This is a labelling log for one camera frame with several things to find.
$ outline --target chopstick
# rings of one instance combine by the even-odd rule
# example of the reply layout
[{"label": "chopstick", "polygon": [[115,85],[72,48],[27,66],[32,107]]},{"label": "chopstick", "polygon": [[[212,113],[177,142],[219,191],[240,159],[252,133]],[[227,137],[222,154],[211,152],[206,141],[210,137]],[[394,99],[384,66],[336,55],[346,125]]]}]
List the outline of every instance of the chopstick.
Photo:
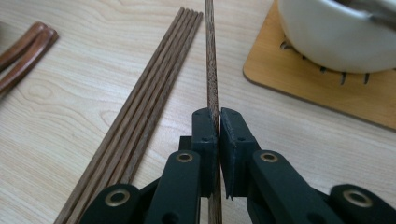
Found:
[{"label": "chopstick", "polygon": [[6,52],[0,56],[0,72],[14,63],[17,64],[0,79],[0,94],[15,86],[39,62],[58,38],[55,30],[42,22],[36,22],[31,28]]},{"label": "chopstick", "polygon": [[[215,22],[213,11],[213,0],[205,1],[205,23],[206,23],[206,85],[207,85],[207,107],[209,108],[212,122],[219,136],[219,99],[218,99],[218,77],[216,65],[216,42]],[[222,223],[221,216],[221,183],[220,183],[219,157],[217,157],[215,187],[213,194],[209,197],[209,224]]]},{"label": "chopstick", "polygon": [[185,34],[199,27],[196,17],[184,8],[177,13],[55,223],[77,223],[102,189],[132,182],[190,47],[193,35]]}]

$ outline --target clamp jaw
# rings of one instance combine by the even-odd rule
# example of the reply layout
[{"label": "clamp jaw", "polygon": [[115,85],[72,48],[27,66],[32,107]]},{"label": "clamp jaw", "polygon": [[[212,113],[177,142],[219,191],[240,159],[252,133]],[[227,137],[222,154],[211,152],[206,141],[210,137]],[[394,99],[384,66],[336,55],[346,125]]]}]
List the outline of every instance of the clamp jaw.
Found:
[{"label": "clamp jaw", "polygon": [[396,223],[396,211],[366,189],[340,185],[328,196],[311,188],[282,155],[261,150],[241,114],[228,108],[221,109],[219,138],[209,110],[195,111],[192,136],[180,137],[160,179],[141,190],[104,189],[80,223],[199,223],[218,153],[226,196],[247,197],[252,223]]}]

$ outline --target wooden table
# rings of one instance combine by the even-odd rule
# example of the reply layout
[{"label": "wooden table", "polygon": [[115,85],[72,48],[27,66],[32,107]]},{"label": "wooden table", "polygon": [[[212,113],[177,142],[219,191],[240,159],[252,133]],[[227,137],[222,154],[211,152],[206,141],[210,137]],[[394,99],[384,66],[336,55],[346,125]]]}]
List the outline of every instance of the wooden table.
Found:
[{"label": "wooden table", "polygon": [[[356,184],[395,207],[395,132],[244,78],[271,4],[215,1],[220,106],[242,113],[261,147],[283,154],[312,187],[328,193]],[[16,40],[34,21],[60,35],[34,71],[0,96],[0,223],[53,222],[180,7],[205,11],[205,1],[0,2],[2,39]],[[191,134],[191,113],[202,107],[204,23],[141,163],[139,188],[161,175],[178,138]],[[206,208],[203,200],[202,223]],[[223,220],[249,223],[246,201],[223,199]]]}]

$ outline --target white pot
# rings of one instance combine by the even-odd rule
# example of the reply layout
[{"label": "white pot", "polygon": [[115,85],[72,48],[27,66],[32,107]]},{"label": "white pot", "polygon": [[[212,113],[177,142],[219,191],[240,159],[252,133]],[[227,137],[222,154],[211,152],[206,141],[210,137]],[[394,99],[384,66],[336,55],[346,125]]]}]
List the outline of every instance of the white pot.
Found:
[{"label": "white pot", "polygon": [[333,0],[278,0],[282,28],[306,58],[329,69],[373,73],[396,68],[396,31]]}]

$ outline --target cork coaster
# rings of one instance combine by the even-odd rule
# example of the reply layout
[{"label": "cork coaster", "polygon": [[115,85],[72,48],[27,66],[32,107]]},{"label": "cork coaster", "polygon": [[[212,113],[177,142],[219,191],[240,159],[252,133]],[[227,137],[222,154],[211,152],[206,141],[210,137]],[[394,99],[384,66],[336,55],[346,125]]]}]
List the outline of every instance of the cork coaster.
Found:
[{"label": "cork coaster", "polygon": [[275,0],[244,65],[253,83],[396,130],[396,71],[342,74],[284,48]]}]

